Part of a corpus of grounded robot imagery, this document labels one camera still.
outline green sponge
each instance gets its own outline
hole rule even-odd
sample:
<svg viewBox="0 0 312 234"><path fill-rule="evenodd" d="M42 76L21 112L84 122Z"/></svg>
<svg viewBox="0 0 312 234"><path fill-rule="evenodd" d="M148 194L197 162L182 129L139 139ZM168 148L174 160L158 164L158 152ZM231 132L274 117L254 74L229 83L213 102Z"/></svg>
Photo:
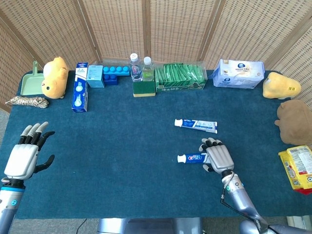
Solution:
<svg viewBox="0 0 312 234"><path fill-rule="evenodd" d="M137 81L133 82L133 96L138 97L151 97L156 95L154 81Z"/></svg>

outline yellow snack package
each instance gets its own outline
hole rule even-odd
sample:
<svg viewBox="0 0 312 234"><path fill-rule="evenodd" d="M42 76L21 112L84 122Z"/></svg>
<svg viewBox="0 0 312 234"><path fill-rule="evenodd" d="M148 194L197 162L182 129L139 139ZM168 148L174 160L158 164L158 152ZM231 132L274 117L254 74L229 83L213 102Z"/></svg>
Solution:
<svg viewBox="0 0 312 234"><path fill-rule="evenodd" d="M312 189L312 151L306 145L278 153L292 189Z"/></svg>

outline yellow plush toy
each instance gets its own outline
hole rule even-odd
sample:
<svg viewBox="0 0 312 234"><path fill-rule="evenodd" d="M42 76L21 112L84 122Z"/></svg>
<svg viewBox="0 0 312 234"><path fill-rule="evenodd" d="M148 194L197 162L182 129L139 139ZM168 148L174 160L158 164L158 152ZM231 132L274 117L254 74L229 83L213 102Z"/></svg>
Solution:
<svg viewBox="0 0 312 234"><path fill-rule="evenodd" d="M293 98L301 91L301 85L297 80L271 72L263 82L263 97L265 98Z"/></svg>
<svg viewBox="0 0 312 234"><path fill-rule="evenodd" d="M42 92L48 98L63 98L65 94L68 68L61 57L54 58L43 68L44 80L41 84Z"/></svg>

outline blue toothpaste tube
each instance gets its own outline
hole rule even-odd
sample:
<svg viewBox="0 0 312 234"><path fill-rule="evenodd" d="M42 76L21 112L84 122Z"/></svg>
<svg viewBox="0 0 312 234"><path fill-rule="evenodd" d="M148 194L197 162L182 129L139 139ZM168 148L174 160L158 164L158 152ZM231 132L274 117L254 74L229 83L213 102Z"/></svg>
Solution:
<svg viewBox="0 0 312 234"><path fill-rule="evenodd" d="M184 128L193 128L210 133L218 133L217 122L190 120L190 119L176 119L175 126Z"/></svg>
<svg viewBox="0 0 312 234"><path fill-rule="evenodd" d="M177 162L183 163L205 163L208 161L208 155L206 153L195 153L178 155Z"/></svg>

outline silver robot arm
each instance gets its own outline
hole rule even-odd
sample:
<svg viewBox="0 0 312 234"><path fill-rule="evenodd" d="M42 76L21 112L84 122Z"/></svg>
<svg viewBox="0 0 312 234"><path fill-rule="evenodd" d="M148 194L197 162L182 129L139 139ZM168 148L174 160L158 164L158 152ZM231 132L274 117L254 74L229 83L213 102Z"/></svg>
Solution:
<svg viewBox="0 0 312 234"><path fill-rule="evenodd" d="M250 200L242 182L237 174L233 172L234 162L225 145L220 140L213 138L202 139L203 144L199 147L201 152L207 152L208 158L203 165L207 172L217 172L222 175L223 192L220 202L234 210L248 220L241 222L241 234L307 234L307 230L298 229L279 224L268 225L266 220L256 210ZM225 202L225 192L231 197L235 208Z"/></svg>
<svg viewBox="0 0 312 234"><path fill-rule="evenodd" d="M41 136L47 125L48 122L27 126L10 154L4 170L7 177L1 180L3 186L0 190L0 234L10 232L26 188L24 181L33 173L47 169L54 160L54 155L51 155L44 164L36 165L43 144L49 136L55 133L47 132Z"/></svg>

